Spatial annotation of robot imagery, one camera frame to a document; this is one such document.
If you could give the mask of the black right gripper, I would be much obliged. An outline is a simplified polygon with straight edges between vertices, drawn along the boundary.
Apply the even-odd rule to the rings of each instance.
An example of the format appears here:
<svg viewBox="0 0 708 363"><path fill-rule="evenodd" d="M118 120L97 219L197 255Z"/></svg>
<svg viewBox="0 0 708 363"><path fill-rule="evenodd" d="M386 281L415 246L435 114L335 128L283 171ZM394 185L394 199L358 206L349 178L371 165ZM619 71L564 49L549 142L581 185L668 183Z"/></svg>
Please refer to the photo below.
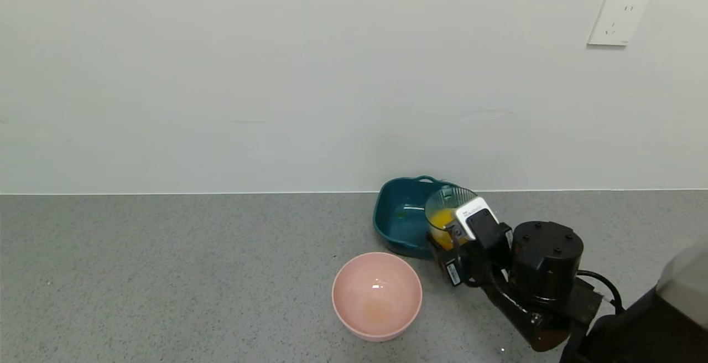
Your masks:
<svg viewBox="0 0 708 363"><path fill-rule="evenodd" d="M425 234L428 249L433 260L447 276L453 287L488 287L491 279L487 273L485 251L480 242L468 240L458 248L445 248L434 239L430 232Z"/></svg>

